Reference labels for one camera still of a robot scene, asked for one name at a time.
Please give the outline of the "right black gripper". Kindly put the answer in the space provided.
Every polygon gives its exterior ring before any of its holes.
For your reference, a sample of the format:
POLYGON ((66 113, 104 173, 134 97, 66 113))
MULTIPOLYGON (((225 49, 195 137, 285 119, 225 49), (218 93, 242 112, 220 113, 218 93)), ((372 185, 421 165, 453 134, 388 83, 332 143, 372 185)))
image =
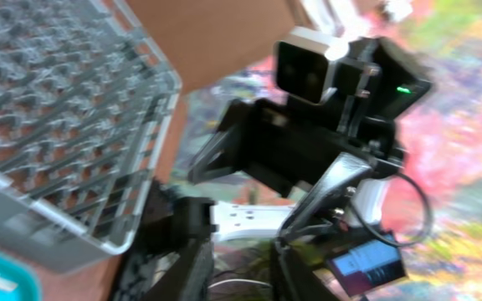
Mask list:
POLYGON ((433 89, 418 59, 389 38, 348 42, 335 64, 332 90, 311 105, 284 92, 270 99, 233 100, 219 131, 193 157, 192 184, 245 172, 282 196, 314 185, 279 230, 299 231, 331 194, 352 182, 384 179, 404 165, 397 120, 433 89))

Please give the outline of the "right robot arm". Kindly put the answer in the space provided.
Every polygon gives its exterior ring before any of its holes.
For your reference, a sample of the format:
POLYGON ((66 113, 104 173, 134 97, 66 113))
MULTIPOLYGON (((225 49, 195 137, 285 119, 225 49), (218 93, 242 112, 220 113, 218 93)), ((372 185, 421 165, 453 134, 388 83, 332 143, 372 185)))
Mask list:
POLYGON ((343 54, 286 41, 276 51, 275 81, 286 103, 233 100, 194 157, 188 180, 241 171, 284 197, 304 188, 271 233, 277 300, 333 298, 293 249, 306 236, 335 246, 333 267, 352 296, 401 278, 402 244, 380 228, 382 189, 402 175, 397 117, 431 90, 431 81, 410 53, 384 37, 347 43, 343 54))

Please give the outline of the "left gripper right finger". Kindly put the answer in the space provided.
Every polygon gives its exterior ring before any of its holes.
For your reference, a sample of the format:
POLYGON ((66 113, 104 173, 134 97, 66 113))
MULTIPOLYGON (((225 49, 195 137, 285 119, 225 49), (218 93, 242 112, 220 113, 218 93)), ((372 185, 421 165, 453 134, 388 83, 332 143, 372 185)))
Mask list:
POLYGON ((274 301, 340 301, 284 240, 272 240, 269 283, 274 301))

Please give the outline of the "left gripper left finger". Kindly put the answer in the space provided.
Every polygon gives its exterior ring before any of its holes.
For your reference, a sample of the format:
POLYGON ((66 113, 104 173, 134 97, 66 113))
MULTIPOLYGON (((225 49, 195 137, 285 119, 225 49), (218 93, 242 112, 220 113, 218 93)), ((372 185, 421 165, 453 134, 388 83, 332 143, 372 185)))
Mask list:
POLYGON ((211 240, 194 240, 141 301, 208 301, 213 269, 211 240))

